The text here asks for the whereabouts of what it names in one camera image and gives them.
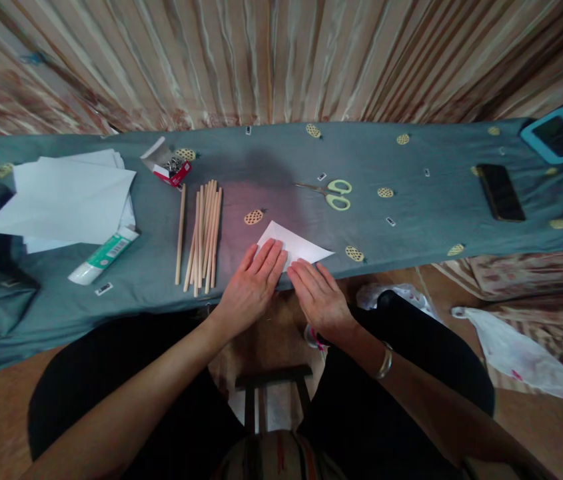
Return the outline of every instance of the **stool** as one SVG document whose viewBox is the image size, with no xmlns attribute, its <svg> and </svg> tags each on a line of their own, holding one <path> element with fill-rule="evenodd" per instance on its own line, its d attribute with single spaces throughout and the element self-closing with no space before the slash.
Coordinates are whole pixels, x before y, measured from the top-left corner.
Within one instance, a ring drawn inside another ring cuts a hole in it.
<svg viewBox="0 0 563 480">
<path fill-rule="evenodd" d="M 268 385 L 278 385 L 279 383 L 296 383 L 299 392 L 299 402 L 301 411 L 305 417 L 310 405 L 310 395 L 306 386 L 306 377 L 312 377 L 310 365 L 299 365 L 297 367 L 287 367 L 278 370 L 270 370 L 254 375 L 242 375 L 235 381 L 237 391 L 246 391 L 245 405 L 245 427 L 248 433 L 255 434 L 255 389 L 267 387 Z M 259 433 L 266 431 L 265 422 L 265 402 L 259 397 Z"/>
</svg>

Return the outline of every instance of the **paper sheet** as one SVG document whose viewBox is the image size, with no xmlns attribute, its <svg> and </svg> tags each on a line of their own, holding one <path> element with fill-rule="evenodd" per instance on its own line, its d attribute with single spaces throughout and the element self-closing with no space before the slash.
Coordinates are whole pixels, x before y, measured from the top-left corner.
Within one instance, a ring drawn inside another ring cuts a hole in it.
<svg viewBox="0 0 563 480">
<path fill-rule="evenodd" d="M 317 247 L 314 243 L 299 237 L 296 233 L 291 232 L 274 221 L 270 222 L 270 225 L 268 225 L 268 228 L 266 228 L 266 231 L 257 242 L 259 249 L 271 238 L 281 240 L 283 242 L 283 249 L 288 251 L 288 261 L 283 267 L 283 271 L 286 271 L 293 261 L 297 261 L 300 258 L 314 263 L 334 253 Z"/>
<path fill-rule="evenodd" d="M 119 227 L 134 171 L 44 159 L 14 168 L 0 233 L 103 244 Z"/>
<path fill-rule="evenodd" d="M 48 157 L 40 157 L 38 161 L 46 159 Z M 118 168 L 124 169 L 125 164 L 121 158 L 121 154 L 114 151 L 113 149 L 101 150 L 92 153 L 82 153 L 80 155 L 70 155 L 68 157 L 60 157 L 60 160 L 68 161 L 80 161 L 84 163 L 91 163 L 93 165 L 101 165 L 102 167 Z M 136 225 L 135 212 L 133 210 L 133 203 L 130 198 L 130 193 L 126 197 L 126 203 L 123 206 L 123 211 L 121 213 L 121 219 L 119 220 L 120 227 L 126 227 L 128 225 Z M 46 250 L 53 250 L 57 248 L 67 247 L 68 245 L 74 245 L 77 242 L 74 241 L 63 241 L 63 240 L 51 240 L 42 239 L 38 237 L 24 237 L 24 244 L 26 244 L 26 251 L 28 253 L 38 253 Z"/>
</svg>

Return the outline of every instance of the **smartphone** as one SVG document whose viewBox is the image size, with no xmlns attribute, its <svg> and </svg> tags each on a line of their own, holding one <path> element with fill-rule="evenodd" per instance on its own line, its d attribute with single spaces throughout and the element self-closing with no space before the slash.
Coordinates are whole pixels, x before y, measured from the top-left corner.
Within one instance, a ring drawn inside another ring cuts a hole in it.
<svg viewBox="0 0 563 480">
<path fill-rule="evenodd" d="M 481 164 L 477 168 L 492 216 L 501 221 L 525 221 L 526 216 L 514 192 L 508 170 L 503 165 Z"/>
</svg>

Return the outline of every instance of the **bundle of wooden sticks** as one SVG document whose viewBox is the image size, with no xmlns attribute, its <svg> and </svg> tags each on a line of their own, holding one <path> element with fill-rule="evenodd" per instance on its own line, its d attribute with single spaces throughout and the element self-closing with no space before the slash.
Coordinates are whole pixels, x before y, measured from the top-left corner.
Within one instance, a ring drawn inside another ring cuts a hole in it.
<svg viewBox="0 0 563 480">
<path fill-rule="evenodd" d="M 195 230 L 193 231 L 193 244 L 188 257 L 186 277 L 183 282 L 183 291 L 188 291 L 188 286 L 193 286 L 195 297 L 199 296 L 199 289 L 203 288 L 205 279 L 205 293 L 210 293 L 210 288 L 215 288 L 215 273 L 217 269 L 217 236 L 219 234 L 219 221 L 221 220 L 221 197 L 223 189 L 217 191 L 217 181 L 210 180 L 202 185 L 197 192 L 197 210 L 195 213 Z M 179 215 L 179 242 L 177 245 L 177 272 L 175 284 L 179 285 L 181 277 L 181 251 L 183 246 L 183 217 L 185 214 L 186 185 L 181 191 L 181 213 Z"/>
</svg>

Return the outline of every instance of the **stack of white paper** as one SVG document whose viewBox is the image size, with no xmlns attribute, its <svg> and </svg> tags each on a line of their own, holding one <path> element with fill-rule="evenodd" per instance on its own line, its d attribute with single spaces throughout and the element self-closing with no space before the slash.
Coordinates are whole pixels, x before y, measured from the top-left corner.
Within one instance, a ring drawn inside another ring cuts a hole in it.
<svg viewBox="0 0 563 480">
<path fill-rule="evenodd" d="M 136 225 L 128 190 L 135 176 L 104 150 L 15 167 L 16 194 L 0 210 L 0 233 L 21 235 L 28 253 L 74 243 L 101 245 Z"/>
</svg>

